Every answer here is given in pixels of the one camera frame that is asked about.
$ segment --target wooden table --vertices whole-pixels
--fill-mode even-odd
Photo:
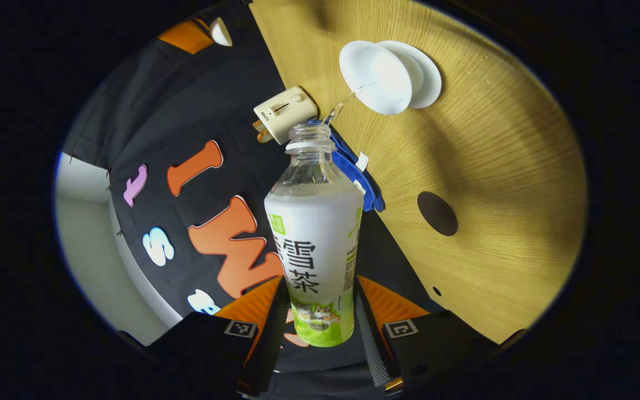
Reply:
[[[370,158],[379,215],[432,298],[498,343],[529,327],[566,282],[587,212],[579,146],[548,91],[488,38],[416,2],[254,0],[251,11],[285,86],[322,113],[349,93],[338,54],[350,41],[402,41],[434,60],[443,89],[431,106],[382,116],[354,101],[333,126]],[[453,208],[455,235],[424,220],[424,191]]]

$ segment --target white wall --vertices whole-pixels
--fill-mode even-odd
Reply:
[[[142,344],[182,317],[152,288],[135,262],[117,218],[105,169],[61,154],[56,176],[58,234],[73,278],[106,321]]]

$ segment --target blue cloth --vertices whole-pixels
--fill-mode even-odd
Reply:
[[[308,120],[310,124],[320,124],[320,121]],[[337,151],[332,153],[332,161],[337,165],[340,170],[347,175],[351,182],[359,182],[362,188],[366,190],[364,194],[363,210],[365,212],[370,211],[372,208],[377,212],[383,212],[384,199],[379,191],[377,183],[374,182],[372,176],[365,169],[364,172],[355,165],[358,157],[352,152],[352,149],[345,143],[340,135],[332,130],[330,139],[335,143]]]

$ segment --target bottle label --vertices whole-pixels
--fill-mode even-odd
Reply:
[[[330,347],[349,339],[354,327],[353,282],[361,208],[275,207],[268,220],[285,279],[297,334]]]

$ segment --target white tag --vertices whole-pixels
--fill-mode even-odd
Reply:
[[[366,154],[364,154],[363,152],[360,152],[360,157],[357,160],[357,164],[355,164],[357,166],[357,168],[360,169],[361,172],[364,172],[365,169],[367,169],[367,163],[369,162],[369,157],[367,157]]]
[[[357,189],[360,189],[360,192],[362,192],[362,195],[367,193],[367,191],[362,187],[362,184],[357,179],[355,179],[355,182],[353,182],[353,184],[355,184]]]

